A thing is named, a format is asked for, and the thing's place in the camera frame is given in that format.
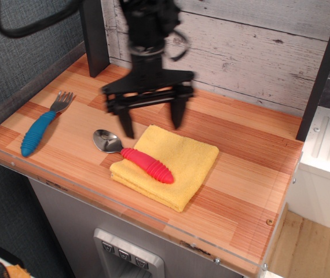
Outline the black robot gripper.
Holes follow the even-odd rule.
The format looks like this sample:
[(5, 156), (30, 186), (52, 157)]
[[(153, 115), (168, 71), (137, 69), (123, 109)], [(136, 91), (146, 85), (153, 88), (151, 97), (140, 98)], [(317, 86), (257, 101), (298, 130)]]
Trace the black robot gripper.
[(171, 120), (175, 129), (182, 125), (188, 100), (193, 97), (192, 71), (163, 68), (163, 49), (130, 54), (130, 72), (104, 86), (107, 111), (117, 115), (123, 131), (134, 139), (129, 110), (170, 103)]

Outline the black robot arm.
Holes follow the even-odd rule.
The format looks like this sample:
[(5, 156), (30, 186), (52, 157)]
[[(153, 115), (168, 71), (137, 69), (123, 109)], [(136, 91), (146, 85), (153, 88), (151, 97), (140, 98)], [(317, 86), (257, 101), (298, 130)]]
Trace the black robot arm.
[(170, 103), (171, 121), (182, 123), (187, 101), (193, 97), (192, 71), (163, 68), (165, 38), (180, 24), (174, 1), (121, 1), (128, 26), (130, 72), (104, 86), (107, 111), (119, 117), (127, 137), (134, 138), (130, 110)]

